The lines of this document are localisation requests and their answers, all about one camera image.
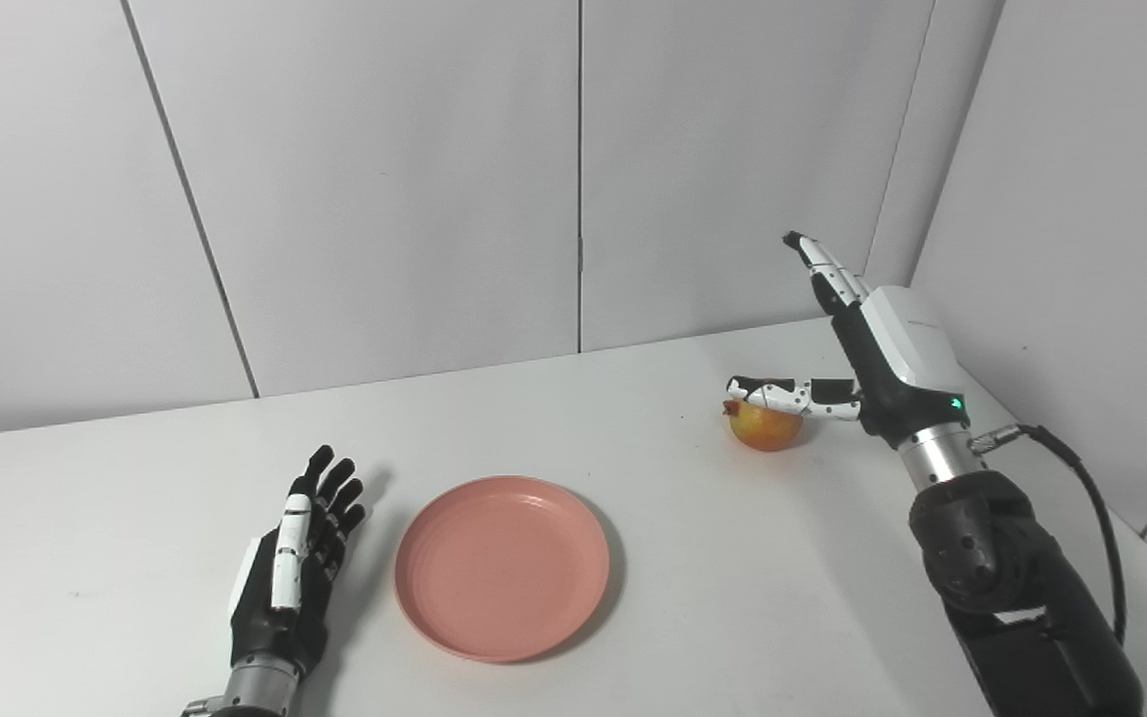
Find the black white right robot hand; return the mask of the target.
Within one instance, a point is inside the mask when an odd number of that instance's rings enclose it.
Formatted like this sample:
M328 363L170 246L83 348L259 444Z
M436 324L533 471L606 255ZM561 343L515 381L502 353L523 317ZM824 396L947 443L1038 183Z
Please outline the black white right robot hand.
M816 239L788 232L816 302L855 375L850 379L729 377L725 413L743 404L788 416L857 421L897 449L938 426L969 428L966 377L939 319L906 287L869 289Z

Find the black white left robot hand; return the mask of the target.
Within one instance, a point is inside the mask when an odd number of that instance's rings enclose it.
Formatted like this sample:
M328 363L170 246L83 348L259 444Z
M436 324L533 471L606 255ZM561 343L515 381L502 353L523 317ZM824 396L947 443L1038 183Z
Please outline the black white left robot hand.
M288 491L281 522L251 541L237 572L229 606L232 664L270 653L302 677L319 667L334 583L350 533L367 516L362 490L353 459L337 459L330 445L310 457Z

